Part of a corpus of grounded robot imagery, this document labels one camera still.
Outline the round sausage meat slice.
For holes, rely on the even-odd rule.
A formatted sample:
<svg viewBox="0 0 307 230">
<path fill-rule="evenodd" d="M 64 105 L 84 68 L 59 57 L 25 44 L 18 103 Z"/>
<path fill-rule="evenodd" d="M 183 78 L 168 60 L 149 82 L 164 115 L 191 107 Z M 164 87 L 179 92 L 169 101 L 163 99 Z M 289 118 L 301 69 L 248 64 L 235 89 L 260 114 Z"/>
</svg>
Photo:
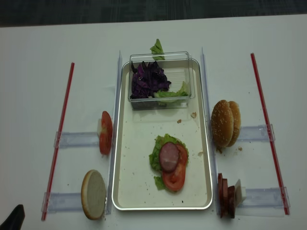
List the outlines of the round sausage meat slice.
<svg viewBox="0 0 307 230">
<path fill-rule="evenodd" d="M 179 149 L 172 142 L 165 143 L 159 152 L 159 162 L 162 171 L 173 172 L 179 162 Z"/>
</svg>

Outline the lettuce inside container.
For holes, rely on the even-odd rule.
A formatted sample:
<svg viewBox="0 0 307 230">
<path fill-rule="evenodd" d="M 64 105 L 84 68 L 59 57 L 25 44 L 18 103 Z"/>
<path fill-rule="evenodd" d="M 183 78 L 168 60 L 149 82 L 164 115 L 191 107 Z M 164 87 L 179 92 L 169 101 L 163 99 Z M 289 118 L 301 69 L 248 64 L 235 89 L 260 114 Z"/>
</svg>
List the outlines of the lettuce inside container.
<svg viewBox="0 0 307 230">
<path fill-rule="evenodd" d="M 181 88 L 176 92 L 159 90 L 158 92 L 154 92 L 153 94 L 154 98 L 170 98 L 170 97 L 178 98 L 178 97 L 187 97 L 188 95 L 189 95 L 188 86 L 184 81 L 182 82 Z M 158 102 L 158 104 L 161 106 L 170 106 L 170 105 L 175 105 L 179 103 L 180 103 L 179 99 L 163 100 L 163 101 Z"/>
</svg>

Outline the lettuce on sandwich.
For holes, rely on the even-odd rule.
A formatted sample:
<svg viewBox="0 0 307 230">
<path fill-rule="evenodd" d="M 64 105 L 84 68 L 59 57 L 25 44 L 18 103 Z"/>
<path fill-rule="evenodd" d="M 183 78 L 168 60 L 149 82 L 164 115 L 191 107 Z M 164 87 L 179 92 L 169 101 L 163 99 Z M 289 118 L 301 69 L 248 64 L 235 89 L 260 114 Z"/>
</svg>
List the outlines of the lettuce on sandwich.
<svg viewBox="0 0 307 230">
<path fill-rule="evenodd" d="M 167 189 L 166 186 L 164 185 L 163 180 L 162 180 L 162 169 L 161 169 L 161 165 L 160 165 L 160 162 L 159 162 L 159 152 L 161 150 L 161 147 L 167 142 L 172 142 L 174 144 L 178 144 L 178 143 L 182 144 L 186 148 L 186 150 L 189 154 L 189 151 L 188 151 L 186 145 L 181 140 L 179 140 L 175 137 L 172 137 L 169 134 L 165 134 L 163 137 L 162 136 L 156 137 L 153 152 L 152 152 L 152 154 L 149 155 L 149 162 L 150 162 L 150 166 L 152 167 L 152 169 L 156 170 L 157 172 L 159 172 L 161 174 L 160 176 L 154 177 L 155 185 L 156 185 L 157 189 L 159 189 L 159 190 Z"/>
</svg>

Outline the standing tomato slices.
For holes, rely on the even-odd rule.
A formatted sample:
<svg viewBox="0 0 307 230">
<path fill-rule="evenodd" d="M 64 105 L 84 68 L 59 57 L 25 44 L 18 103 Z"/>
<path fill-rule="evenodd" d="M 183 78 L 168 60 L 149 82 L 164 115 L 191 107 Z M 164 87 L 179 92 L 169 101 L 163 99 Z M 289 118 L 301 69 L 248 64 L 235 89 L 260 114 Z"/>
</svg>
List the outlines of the standing tomato slices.
<svg viewBox="0 0 307 230">
<path fill-rule="evenodd" d="M 102 155 L 109 155 L 112 145 L 113 124 L 107 111 L 102 112 L 98 123 L 99 149 Z"/>
</svg>

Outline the loose lettuce leaf behind container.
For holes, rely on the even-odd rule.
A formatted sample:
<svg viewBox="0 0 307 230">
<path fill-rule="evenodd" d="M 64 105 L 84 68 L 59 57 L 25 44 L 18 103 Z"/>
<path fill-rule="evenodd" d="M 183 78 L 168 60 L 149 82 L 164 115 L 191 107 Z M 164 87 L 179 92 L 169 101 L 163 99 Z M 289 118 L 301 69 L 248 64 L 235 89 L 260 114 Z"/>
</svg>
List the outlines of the loose lettuce leaf behind container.
<svg viewBox="0 0 307 230">
<path fill-rule="evenodd" d="M 151 50 L 152 54 L 154 54 L 153 59 L 155 61 L 165 60 L 164 56 L 157 56 L 156 55 L 156 54 L 163 54 L 164 53 L 162 45 L 161 45 L 160 40 L 158 38 L 156 39 L 155 44 L 150 48 L 150 50 Z"/>
</svg>

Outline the tomato slice on sandwich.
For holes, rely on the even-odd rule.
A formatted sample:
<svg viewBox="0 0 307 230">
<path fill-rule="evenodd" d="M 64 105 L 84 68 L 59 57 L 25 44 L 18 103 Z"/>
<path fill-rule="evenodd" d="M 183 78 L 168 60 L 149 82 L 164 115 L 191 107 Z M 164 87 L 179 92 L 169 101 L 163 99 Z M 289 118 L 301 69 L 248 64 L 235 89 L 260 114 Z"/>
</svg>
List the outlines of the tomato slice on sandwich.
<svg viewBox="0 0 307 230">
<path fill-rule="evenodd" d="M 185 182 L 186 166 L 188 163 L 188 152 L 182 144 L 175 144 L 179 149 L 179 162 L 173 172 L 162 171 L 162 180 L 166 188 L 177 192 L 181 190 Z"/>
</svg>

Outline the stacked sausage slices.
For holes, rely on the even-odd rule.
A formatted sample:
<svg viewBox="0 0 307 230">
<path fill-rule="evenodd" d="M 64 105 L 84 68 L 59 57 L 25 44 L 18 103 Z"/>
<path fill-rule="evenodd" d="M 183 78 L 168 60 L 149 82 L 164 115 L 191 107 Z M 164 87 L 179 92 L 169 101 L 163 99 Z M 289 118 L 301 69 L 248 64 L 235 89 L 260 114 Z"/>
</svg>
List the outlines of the stacked sausage slices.
<svg viewBox="0 0 307 230">
<path fill-rule="evenodd" d="M 218 198 L 220 203 L 220 217 L 229 216 L 235 218 L 236 198 L 235 187 L 228 186 L 227 179 L 222 174 L 218 174 Z"/>
</svg>

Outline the clear plastic container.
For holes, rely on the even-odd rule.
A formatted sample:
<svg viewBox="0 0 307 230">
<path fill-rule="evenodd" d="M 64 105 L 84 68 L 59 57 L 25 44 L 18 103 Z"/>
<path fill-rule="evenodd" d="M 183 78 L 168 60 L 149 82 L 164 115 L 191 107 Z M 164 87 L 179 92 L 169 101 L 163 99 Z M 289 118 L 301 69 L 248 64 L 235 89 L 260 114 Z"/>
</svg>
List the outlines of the clear plastic container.
<svg viewBox="0 0 307 230">
<path fill-rule="evenodd" d="M 186 51 L 131 55 L 128 101 L 133 110 L 188 106 L 195 96 L 192 67 Z"/>
</svg>

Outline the purple cabbage pieces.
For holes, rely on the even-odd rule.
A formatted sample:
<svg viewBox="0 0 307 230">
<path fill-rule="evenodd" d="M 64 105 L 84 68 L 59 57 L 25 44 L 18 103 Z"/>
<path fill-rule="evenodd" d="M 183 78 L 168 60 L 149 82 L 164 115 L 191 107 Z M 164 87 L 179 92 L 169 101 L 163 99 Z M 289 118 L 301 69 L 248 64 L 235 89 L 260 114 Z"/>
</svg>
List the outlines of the purple cabbage pieces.
<svg viewBox="0 0 307 230">
<path fill-rule="evenodd" d="M 144 99 L 154 97 L 154 92 L 159 90 L 168 91 L 171 82 L 167 79 L 164 70 L 158 65 L 157 61 L 143 61 L 134 67 L 131 62 L 132 81 L 131 99 Z"/>
</svg>

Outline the sesame bun top left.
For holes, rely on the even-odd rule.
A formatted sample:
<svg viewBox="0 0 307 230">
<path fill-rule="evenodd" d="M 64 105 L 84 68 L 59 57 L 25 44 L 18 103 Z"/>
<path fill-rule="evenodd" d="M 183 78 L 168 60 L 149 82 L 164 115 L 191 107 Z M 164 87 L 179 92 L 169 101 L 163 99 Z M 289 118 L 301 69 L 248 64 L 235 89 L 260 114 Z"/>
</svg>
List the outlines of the sesame bun top left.
<svg viewBox="0 0 307 230">
<path fill-rule="evenodd" d="M 220 100 L 214 106 L 211 127 L 215 145 L 221 148 L 227 147 L 234 132 L 234 117 L 228 101 Z"/>
</svg>

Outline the sesame bun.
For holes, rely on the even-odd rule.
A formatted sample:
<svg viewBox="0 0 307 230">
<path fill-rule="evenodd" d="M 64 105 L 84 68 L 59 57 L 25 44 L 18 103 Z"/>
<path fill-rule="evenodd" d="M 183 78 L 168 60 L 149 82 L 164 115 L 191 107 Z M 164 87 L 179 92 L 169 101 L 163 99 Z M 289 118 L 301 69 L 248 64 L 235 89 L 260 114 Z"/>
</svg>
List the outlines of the sesame bun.
<svg viewBox="0 0 307 230">
<path fill-rule="evenodd" d="M 232 134 L 231 141 L 227 145 L 228 147 L 233 146 L 235 144 L 235 142 L 236 142 L 236 140 L 237 140 L 237 138 L 240 134 L 240 129 L 241 129 L 241 114 L 240 114 L 238 103 L 236 103 L 234 101 L 230 101 L 229 106 L 230 106 L 230 109 L 231 109 L 232 114 L 233 114 L 234 131 L 233 131 L 233 134 Z"/>
<path fill-rule="evenodd" d="M 221 148 L 227 147 L 234 132 L 234 117 L 228 101 L 220 100 L 214 106 L 211 127 L 215 145 Z"/>
</svg>

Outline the metal baking tray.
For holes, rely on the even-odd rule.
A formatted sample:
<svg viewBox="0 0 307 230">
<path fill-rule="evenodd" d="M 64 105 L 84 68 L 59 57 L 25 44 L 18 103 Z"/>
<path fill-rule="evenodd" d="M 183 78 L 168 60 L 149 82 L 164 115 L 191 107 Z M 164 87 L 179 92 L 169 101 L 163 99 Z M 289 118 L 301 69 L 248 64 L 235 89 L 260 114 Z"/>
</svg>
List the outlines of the metal baking tray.
<svg viewBox="0 0 307 230">
<path fill-rule="evenodd" d="M 195 97 L 178 109 L 134 111 L 128 101 L 129 65 L 122 67 L 112 201 L 119 210 L 197 210 L 213 201 L 209 142 L 199 63 L 193 59 Z M 149 155 L 157 136 L 169 134 L 189 151 L 184 186 L 158 190 Z"/>
</svg>

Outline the sesame bun top right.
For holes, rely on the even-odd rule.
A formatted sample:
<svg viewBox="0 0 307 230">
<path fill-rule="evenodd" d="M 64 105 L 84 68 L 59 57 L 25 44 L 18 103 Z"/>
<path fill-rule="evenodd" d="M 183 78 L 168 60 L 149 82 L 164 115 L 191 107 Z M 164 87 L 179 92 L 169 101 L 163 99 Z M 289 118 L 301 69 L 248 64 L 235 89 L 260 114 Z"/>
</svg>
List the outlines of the sesame bun top right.
<svg viewBox="0 0 307 230">
<path fill-rule="evenodd" d="M 236 140 L 237 140 L 237 138 L 240 134 L 240 129 L 241 129 L 241 114 L 240 114 L 238 103 L 236 103 L 234 101 L 230 101 L 229 106 L 230 106 L 230 109 L 231 109 L 232 114 L 233 114 L 234 131 L 233 131 L 233 134 L 232 134 L 231 141 L 227 145 L 228 147 L 233 146 L 235 144 L 235 142 L 236 142 Z"/>
</svg>

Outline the clear pusher track upper left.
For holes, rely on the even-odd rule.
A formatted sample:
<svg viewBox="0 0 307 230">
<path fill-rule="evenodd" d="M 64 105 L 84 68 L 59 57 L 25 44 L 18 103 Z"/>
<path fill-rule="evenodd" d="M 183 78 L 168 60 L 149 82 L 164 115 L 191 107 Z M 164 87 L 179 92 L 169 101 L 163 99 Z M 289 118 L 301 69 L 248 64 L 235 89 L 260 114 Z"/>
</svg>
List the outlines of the clear pusher track upper left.
<svg viewBox="0 0 307 230">
<path fill-rule="evenodd" d="M 99 137 L 95 132 L 56 132 L 54 148 L 98 147 Z"/>
</svg>

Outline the clear pusher track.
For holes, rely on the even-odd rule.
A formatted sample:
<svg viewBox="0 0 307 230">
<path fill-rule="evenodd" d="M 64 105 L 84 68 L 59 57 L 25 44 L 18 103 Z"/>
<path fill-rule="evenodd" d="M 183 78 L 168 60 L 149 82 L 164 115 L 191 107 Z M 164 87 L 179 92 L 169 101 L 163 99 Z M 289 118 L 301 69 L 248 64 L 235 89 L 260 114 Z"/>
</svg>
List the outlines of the clear pusher track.
<svg viewBox="0 0 307 230">
<path fill-rule="evenodd" d="M 45 193 L 42 213 L 82 211 L 81 193 Z"/>
<path fill-rule="evenodd" d="M 236 198 L 235 217 L 282 217 L 285 215 L 279 187 L 250 189 L 242 186 L 240 180 L 237 180 L 233 186 Z"/>
<path fill-rule="evenodd" d="M 98 147 L 99 137 L 95 132 L 56 132 L 54 148 Z"/>
<path fill-rule="evenodd" d="M 259 126 L 242 126 L 237 141 L 275 141 L 272 124 Z"/>
</svg>

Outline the standing bun bottom half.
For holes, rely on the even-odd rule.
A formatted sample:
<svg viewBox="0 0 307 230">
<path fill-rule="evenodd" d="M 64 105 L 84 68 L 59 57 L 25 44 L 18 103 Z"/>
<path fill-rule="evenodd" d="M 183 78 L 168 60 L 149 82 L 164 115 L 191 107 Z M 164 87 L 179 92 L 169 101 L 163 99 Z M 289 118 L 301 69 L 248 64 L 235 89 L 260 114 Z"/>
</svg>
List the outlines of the standing bun bottom half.
<svg viewBox="0 0 307 230">
<path fill-rule="evenodd" d="M 105 210 L 106 186 L 99 171 L 90 170 L 83 179 L 81 203 L 83 212 L 90 220 L 98 220 Z"/>
</svg>

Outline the clear pusher track upper right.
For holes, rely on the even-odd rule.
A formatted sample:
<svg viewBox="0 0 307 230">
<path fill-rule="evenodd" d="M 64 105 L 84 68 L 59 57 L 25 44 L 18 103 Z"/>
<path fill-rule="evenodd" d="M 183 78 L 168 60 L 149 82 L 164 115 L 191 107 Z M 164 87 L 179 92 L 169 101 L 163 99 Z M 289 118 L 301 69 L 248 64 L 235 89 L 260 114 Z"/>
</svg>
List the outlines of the clear pusher track upper right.
<svg viewBox="0 0 307 230">
<path fill-rule="evenodd" d="M 259 126 L 242 126 L 237 141 L 275 141 L 272 124 Z"/>
</svg>

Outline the left red strip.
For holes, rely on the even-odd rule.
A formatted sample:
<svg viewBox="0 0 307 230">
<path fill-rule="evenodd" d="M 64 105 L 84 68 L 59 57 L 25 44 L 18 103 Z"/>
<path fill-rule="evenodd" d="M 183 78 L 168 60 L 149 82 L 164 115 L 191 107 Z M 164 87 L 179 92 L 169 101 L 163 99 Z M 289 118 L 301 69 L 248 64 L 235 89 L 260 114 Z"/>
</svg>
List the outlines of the left red strip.
<svg viewBox="0 0 307 230">
<path fill-rule="evenodd" d="M 67 87 L 66 87 L 66 92 L 65 92 L 65 97 L 64 97 L 59 127 L 58 127 L 58 131 L 56 133 L 56 136 L 55 136 L 55 147 L 54 147 L 53 159 L 52 159 L 52 164 L 51 164 L 50 174 L 49 174 L 49 179 L 48 179 L 48 184 L 47 184 L 46 196 L 45 196 L 44 201 L 43 201 L 44 206 L 43 206 L 43 209 L 42 209 L 41 221 L 45 221 L 46 216 L 47 216 L 47 208 L 48 208 L 48 204 L 49 204 L 49 197 L 50 197 L 50 194 L 51 194 L 54 171 L 55 171 L 55 167 L 56 167 L 56 161 L 57 161 L 58 150 L 59 150 L 59 140 L 60 140 L 60 136 L 61 136 L 61 133 L 62 133 L 63 124 L 64 124 L 64 120 L 65 120 L 65 114 L 66 114 L 67 103 L 68 103 L 68 98 L 69 98 L 69 93 L 70 93 L 70 88 L 71 88 L 74 66 L 75 66 L 75 63 L 72 62 L 71 67 L 70 67 L 70 72 L 69 72 L 69 77 L 68 77 L 68 82 L 67 82 Z"/>
</svg>

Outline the red strip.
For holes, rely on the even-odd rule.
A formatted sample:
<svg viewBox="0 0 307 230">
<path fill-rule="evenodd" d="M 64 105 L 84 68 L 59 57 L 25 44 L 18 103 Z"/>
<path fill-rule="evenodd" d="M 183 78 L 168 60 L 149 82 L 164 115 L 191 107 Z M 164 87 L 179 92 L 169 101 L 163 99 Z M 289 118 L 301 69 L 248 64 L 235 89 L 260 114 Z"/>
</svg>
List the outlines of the red strip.
<svg viewBox="0 0 307 230">
<path fill-rule="evenodd" d="M 54 147 L 53 159 L 52 159 L 52 164 L 51 164 L 50 174 L 49 174 L 49 179 L 48 179 L 48 184 L 47 184 L 46 196 L 45 196 L 44 201 L 43 201 L 44 206 L 43 206 L 43 209 L 42 209 L 41 221 L 45 221 L 46 216 L 47 216 L 47 208 L 48 208 L 48 204 L 49 204 L 49 197 L 50 197 L 50 194 L 51 194 L 54 171 L 55 171 L 55 167 L 56 167 L 56 161 L 57 161 L 58 150 L 59 150 L 59 140 L 60 140 L 60 136 L 61 136 L 61 133 L 62 133 L 63 124 L 64 124 L 64 120 L 65 120 L 65 114 L 66 114 L 67 103 L 68 103 L 68 98 L 69 98 L 69 93 L 70 93 L 70 88 L 71 88 L 74 66 L 75 66 L 75 63 L 72 62 L 71 67 L 70 67 L 70 72 L 69 72 L 69 77 L 68 77 L 68 82 L 67 82 L 67 87 L 66 87 L 66 92 L 65 92 L 65 97 L 64 97 L 59 127 L 58 127 L 58 131 L 56 133 L 56 136 L 55 136 L 55 147 Z"/>
<path fill-rule="evenodd" d="M 263 90 L 262 90 L 262 85 L 261 85 L 261 81 L 260 81 L 260 76 L 259 76 L 259 71 L 258 71 L 258 67 L 257 67 L 255 54 L 251 53 L 250 57 L 251 57 L 251 61 L 252 61 L 252 66 L 253 66 L 253 70 L 254 70 L 254 74 L 255 74 L 255 79 L 256 79 L 258 91 L 259 91 L 259 96 L 260 96 L 261 106 L 262 106 L 262 110 L 263 110 L 264 120 L 265 120 L 265 124 L 266 124 L 266 127 L 267 127 L 268 136 L 269 136 L 269 139 L 270 139 L 272 157 L 273 157 L 273 161 L 274 161 L 274 166 L 275 166 L 275 170 L 276 170 L 276 176 L 277 176 L 277 179 L 278 179 L 279 188 L 280 188 L 280 191 L 281 191 L 281 198 L 282 198 L 282 201 L 283 201 L 283 209 L 284 209 L 285 215 L 289 216 L 290 215 L 290 207 L 289 207 L 288 198 L 286 196 L 286 187 L 284 186 L 284 183 L 283 183 L 280 165 L 279 165 L 279 162 L 278 162 L 278 156 L 277 156 L 276 147 L 275 147 L 275 140 L 274 140 L 274 137 L 273 137 L 273 135 L 274 135 L 273 128 L 272 128 L 272 125 L 270 123 L 267 108 L 266 108 L 265 98 L 264 98 L 264 94 L 263 94 Z"/>
</svg>

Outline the clear pusher track lower left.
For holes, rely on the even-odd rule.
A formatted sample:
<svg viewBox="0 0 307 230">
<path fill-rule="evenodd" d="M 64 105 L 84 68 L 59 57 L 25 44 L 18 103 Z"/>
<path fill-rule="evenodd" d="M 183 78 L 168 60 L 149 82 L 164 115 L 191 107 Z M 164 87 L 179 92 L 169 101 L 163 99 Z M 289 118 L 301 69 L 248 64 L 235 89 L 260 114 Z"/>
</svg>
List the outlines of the clear pusher track lower left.
<svg viewBox="0 0 307 230">
<path fill-rule="evenodd" d="M 82 211 L 81 193 L 45 193 L 42 213 Z"/>
</svg>

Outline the clear pusher track lower right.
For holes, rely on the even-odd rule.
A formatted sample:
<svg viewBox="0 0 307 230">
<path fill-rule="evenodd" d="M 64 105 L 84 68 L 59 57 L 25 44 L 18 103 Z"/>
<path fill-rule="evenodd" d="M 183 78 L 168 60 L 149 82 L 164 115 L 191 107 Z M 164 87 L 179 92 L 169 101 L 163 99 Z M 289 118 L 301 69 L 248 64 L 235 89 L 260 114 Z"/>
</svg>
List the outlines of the clear pusher track lower right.
<svg viewBox="0 0 307 230">
<path fill-rule="evenodd" d="M 235 217 L 282 217 L 285 215 L 279 187 L 250 189 L 242 186 L 240 180 L 237 180 L 233 186 L 236 198 Z"/>
</svg>

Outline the right red strip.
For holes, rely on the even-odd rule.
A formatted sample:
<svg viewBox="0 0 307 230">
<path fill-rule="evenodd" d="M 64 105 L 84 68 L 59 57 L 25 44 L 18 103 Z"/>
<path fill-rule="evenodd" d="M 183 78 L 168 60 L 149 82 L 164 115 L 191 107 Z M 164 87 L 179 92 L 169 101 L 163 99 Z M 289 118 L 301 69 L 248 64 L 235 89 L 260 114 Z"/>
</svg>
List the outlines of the right red strip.
<svg viewBox="0 0 307 230">
<path fill-rule="evenodd" d="M 261 106 L 262 106 L 262 110 L 263 110 L 264 120 L 265 120 L 265 124 L 266 124 L 266 127 L 267 127 L 268 136 L 269 136 L 269 139 L 270 139 L 272 157 L 273 157 L 273 161 L 274 161 L 274 166 L 275 166 L 275 170 L 276 170 L 276 176 L 277 176 L 277 179 L 278 179 L 279 188 L 280 188 L 280 191 L 281 191 L 281 198 L 282 198 L 282 201 L 283 201 L 283 209 L 284 209 L 285 215 L 289 216 L 290 215 L 290 207 L 289 207 L 288 198 L 286 196 L 286 187 L 284 186 L 284 183 L 283 183 L 280 165 L 279 165 L 279 162 L 278 162 L 278 156 L 277 156 L 276 147 L 275 147 L 275 140 L 274 140 L 274 137 L 273 137 L 273 135 L 274 135 L 273 128 L 272 128 L 272 125 L 270 123 L 267 108 L 266 108 L 265 98 L 264 98 L 264 94 L 263 94 L 263 90 L 262 90 L 262 85 L 261 85 L 261 81 L 260 81 L 260 76 L 259 76 L 259 71 L 258 71 L 258 67 L 257 67 L 255 54 L 251 53 L 250 57 L 251 57 L 251 61 L 252 61 L 252 66 L 253 66 L 253 70 L 254 70 L 254 74 L 255 74 L 255 79 L 256 79 L 258 91 L 259 91 L 259 96 L 260 96 Z"/>
</svg>

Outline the black object bottom left corner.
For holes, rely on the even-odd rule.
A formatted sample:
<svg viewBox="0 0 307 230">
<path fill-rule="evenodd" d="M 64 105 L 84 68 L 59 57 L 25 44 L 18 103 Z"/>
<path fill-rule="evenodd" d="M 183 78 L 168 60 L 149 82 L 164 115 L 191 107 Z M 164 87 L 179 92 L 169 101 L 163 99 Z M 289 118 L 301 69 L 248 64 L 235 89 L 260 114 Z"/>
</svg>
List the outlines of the black object bottom left corner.
<svg viewBox="0 0 307 230">
<path fill-rule="evenodd" d="M 25 218 L 24 206 L 17 205 L 6 220 L 0 225 L 0 230 L 20 230 Z"/>
</svg>

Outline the clear rail left of tray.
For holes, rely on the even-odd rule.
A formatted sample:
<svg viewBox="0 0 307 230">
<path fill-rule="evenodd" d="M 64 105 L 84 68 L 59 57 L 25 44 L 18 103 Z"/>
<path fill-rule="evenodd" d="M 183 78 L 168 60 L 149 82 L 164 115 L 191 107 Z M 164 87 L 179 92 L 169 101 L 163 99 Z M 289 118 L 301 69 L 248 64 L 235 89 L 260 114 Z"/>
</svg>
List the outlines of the clear rail left of tray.
<svg viewBox="0 0 307 230">
<path fill-rule="evenodd" d="M 107 186 L 107 196 L 106 196 L 106 205 L 105 205 L 106 215 L 110 215 L 112 210 L 112 191 L 113 191 L 115 155 L 116 155 L 116 138 L 117 138 L 117 129 L 118 129 L 121 79 L 122 79 L 122 55 L 121 51 L 119 51 L 119 57 L 117 62 L 117 81 L 115 87 L 115 104 L 114 104 L 114 113 L 113 113 L 113 137 L 112 137 L 112 148 L 111 148 L 111 155 L 109 161 L 108 186 Z"/>
</svg>

